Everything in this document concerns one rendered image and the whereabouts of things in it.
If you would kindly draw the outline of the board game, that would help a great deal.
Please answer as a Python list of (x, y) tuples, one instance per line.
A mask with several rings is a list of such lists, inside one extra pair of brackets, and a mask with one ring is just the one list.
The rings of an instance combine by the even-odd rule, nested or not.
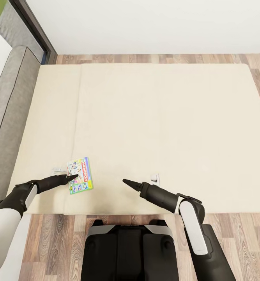
[(92, 175), (88, 157), (71, 160), (66, 163), (68, 176), (78, 174), (77, 178), (69, 181), (70, 195), (93, 189)]

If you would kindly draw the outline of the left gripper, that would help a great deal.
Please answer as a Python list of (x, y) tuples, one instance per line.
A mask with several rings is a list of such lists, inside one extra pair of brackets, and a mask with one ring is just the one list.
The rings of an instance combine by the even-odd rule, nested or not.
[(77, 177), (78, 174), (67, 176), (67, 178), (65, 174), (50, 176), (46, 178), (46, 181), (48, 181), (49, 183), (48, 190), (53, 189), (60, 185), (66, 185), (67, 183), (69, 183), (69, 181), (72, 181), (74, 178)]

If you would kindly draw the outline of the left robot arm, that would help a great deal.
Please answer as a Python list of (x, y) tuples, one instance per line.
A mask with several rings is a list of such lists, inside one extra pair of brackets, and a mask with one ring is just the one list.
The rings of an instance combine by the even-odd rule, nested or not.
[(12, 192), (0, 201), (0, 268), (2, 267), (14, 234), (23, 213), (26, 212), (36, 194), (48, 191), (78, 177), (78, 174), (67, 176), (65, 167), (52, 167), (50, 177), (42, 180), (25, 181), (15, 185)]

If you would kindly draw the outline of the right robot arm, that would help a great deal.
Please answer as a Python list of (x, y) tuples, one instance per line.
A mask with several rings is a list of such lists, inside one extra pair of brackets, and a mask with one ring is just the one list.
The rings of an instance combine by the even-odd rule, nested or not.
[(180, 193), (173, 194), (160, 186), (160, 174), (152, 174), (151, 182), (138, 183), (123, 179), (129, 187), (140, 193), (140, 197), (175, 213), (179, 196), (179, 214), (184, 223), (191, 259), (198, 281), (236, 281), (216, 234), (209, 224), (203, 224), (205, 217), (202, 202)]

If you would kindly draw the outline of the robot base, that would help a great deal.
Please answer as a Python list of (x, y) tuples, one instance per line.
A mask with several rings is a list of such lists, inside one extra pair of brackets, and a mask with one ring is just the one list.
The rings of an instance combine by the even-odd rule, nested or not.
[(157, 225), (102, 225), (88, 230), (80, 281), (179, 281), (175, 242)]

